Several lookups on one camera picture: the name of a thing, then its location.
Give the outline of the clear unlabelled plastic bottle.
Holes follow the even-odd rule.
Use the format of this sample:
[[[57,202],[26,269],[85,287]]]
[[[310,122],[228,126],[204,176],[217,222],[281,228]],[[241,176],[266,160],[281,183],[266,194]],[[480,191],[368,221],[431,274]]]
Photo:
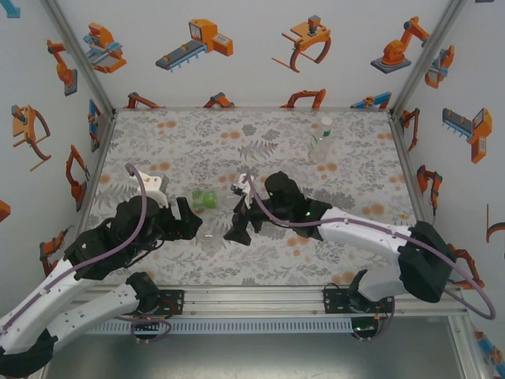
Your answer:
[[[204,222],[196,233],[196,244],[204,253],[216,254],[223,247],[223,236],[220,226],[212,222]]]

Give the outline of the clear bottle wide green label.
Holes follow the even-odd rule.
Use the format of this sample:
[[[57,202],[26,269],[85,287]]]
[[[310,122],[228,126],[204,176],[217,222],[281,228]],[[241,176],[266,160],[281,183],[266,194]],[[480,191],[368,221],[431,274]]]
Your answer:
[[[196,190],[192,193],[192,206],[198,212],[233,208],[235,201],[233,194],[215,189]]]

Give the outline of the clear bottle thin green label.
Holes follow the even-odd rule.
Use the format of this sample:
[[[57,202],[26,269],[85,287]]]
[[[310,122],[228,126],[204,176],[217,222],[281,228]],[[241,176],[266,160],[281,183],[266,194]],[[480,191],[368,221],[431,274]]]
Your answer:
[[[325,161],[332,144],[332,125],[324,126],[320,122],[313,130],[309,145],[309,159],[314,163]]]

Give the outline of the floral patterned table cover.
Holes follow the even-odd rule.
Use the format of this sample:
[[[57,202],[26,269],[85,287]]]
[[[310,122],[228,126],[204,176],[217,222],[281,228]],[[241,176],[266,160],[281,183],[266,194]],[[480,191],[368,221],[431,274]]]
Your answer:
[[[196,190],[231,193],[242,173],[255,178],[259,193],[270,174],[285,172],[316,200],[345,212],[394,225],[411,226],[416,217],[391,132],[382,112],[332,111],[332,146],[325,161],[309,159],[321,111],[122,111],[87,225],[96,227],[137,191],[125,165],[146,174],[166,175],[170,201]],[[231,225],[233,208],[200,212],[204,222]],[[266,223],[249,246],[228,242],[207,254],[191,241],[167,242],[135,265],[167,285],[348,284],[366,269],[390,261],[341,242],[318,242]]]

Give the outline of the aluminium frame side rail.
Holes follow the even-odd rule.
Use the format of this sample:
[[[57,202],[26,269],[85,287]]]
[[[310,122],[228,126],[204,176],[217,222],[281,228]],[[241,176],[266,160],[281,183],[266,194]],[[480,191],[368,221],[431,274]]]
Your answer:
[[[432,291],[445,290],[455,263],[454,254],[431,224],[424,208],[424,198],[417,182],[417,172],[411,162],[402,127],[395,116],[390,117],[391,132],[406,186],[416,217],[416,223],[397,238],[404,241],[399,248],[399,266],[404,286],[409,292],[419,287]]]
[[[88,217],[92,210],[94,203],[95,193],[99,184],[99,178],[103,171],[103,165],[105,163],[107,153],[109,150],[112,135],[114,133],[114,127],[116,125],[118,114],[115,113],[111,119],[106,123],[106,128],[104,131],[103,139],[100,145],[98,161],[95,165],[95,169],[91,176],[91,180],[88,185],[88,190],[84,198],[84,204],[82,208],[82,213],[80,217],[80,222],[78,224],[76,237],[79,237],[84,231],[86,231],[86,226],[88,222]]]

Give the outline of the wide aluminium base rail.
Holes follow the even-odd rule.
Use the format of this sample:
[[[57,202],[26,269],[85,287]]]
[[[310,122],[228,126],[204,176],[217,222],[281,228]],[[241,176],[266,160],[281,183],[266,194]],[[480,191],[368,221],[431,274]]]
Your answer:
[[[322,286],[161,286],[185,292],[182,318],[327,317]],[[412,295],[395,298],[396,317],[466,316],[448,295],[427,303]]]

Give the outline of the aluminium frame post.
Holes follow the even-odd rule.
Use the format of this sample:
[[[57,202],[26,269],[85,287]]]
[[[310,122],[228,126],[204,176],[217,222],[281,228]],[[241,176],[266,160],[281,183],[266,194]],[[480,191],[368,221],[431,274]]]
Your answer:
[[[401,116],[417,86],[423,81],[425,72],[431,65],[436,53],[440,50],[443,41],[449,34],[449,31],[459,18],[468,1],[469,0],[450,0],[448,2],[433,33],[430,35],[428,42],[423,48],[421,56],[413,66],[413,70],[407,77],[406,83],[398,94],[398,98],[392,107],[391,117],[393,119]]]
[[[50,18],[52,25],[57,30],[60,35],[62,42],[65,44],[67,51],[73,57],[74,62],[77,64],[77,68],[80,70],[81,75],[84,77],[88,83],[89,88],[95,95],[99,103],[103,106],[102,110],[110,117],[113,118],[115,114],[115,108],[112,105],[108,95],[106,94],[103,86],[99,82],[99,78],[95,74],[91,63],[88,61],[83,48],[77,40],[77,37],[68,22],[65,14],[57,0],[39,0],[42,7],[44,8],[47,16]]]

